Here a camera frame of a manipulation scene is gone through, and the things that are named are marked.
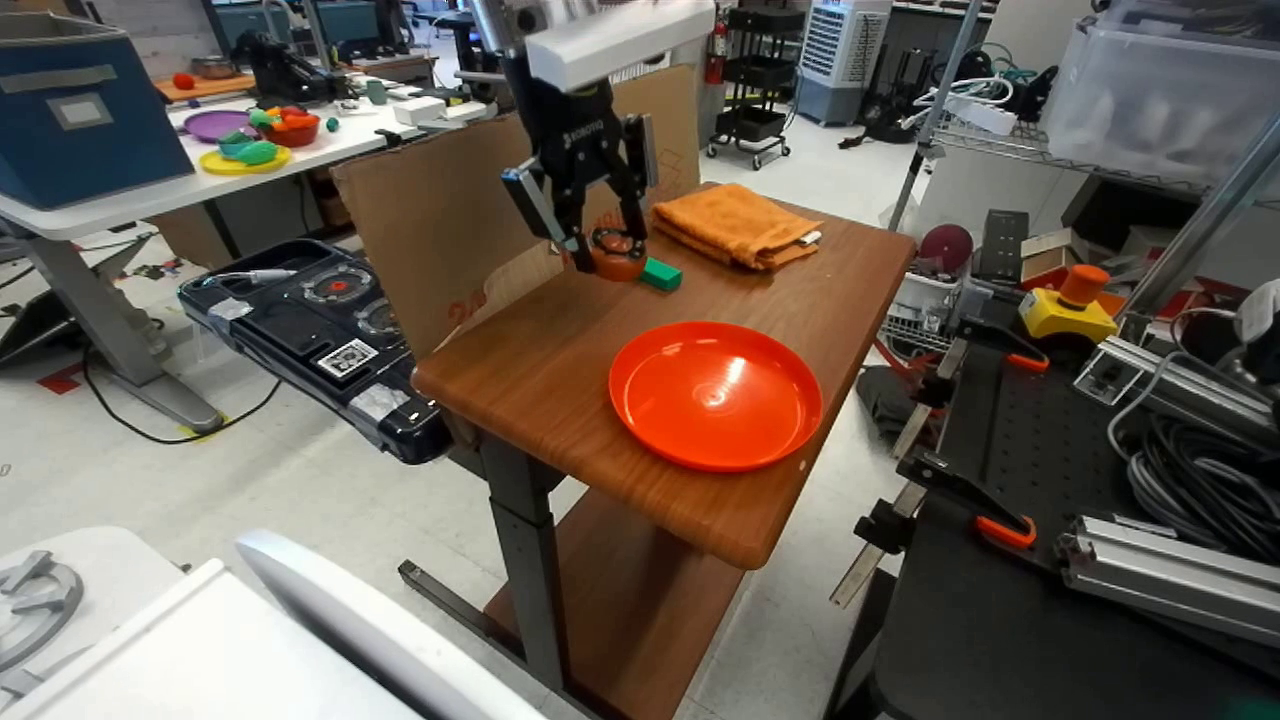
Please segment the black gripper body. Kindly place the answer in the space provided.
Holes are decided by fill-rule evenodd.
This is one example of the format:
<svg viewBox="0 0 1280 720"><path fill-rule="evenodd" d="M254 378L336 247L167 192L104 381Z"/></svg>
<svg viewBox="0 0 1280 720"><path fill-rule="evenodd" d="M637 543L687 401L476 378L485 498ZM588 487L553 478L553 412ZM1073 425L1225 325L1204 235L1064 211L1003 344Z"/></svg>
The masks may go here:
<svg viewBox="0 0 1280 720"><path fill-rule="evenodd" d="M553 178L557 208L582 219L582 192L612 171L633 171L646 192L653 137L642 115L619 115L612 109L612 83L588 81L577 93L558 93L542 81L512 81L516 115L526 134L526 162Z"/></svg>

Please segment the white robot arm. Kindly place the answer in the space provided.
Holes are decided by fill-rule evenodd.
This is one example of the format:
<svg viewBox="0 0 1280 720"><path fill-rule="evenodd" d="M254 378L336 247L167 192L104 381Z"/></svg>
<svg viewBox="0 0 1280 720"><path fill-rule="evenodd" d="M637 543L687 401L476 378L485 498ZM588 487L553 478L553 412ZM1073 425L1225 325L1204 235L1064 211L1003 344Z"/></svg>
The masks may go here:
<svg viewBox="0 0 1280 720"><path fill-rule="evenodd" d="M526 231L577 272L637 282L654 148L642 115L615 113L612 76L705 39L710 0L476 0L476 21L526 134L501 171Z"/></svg>

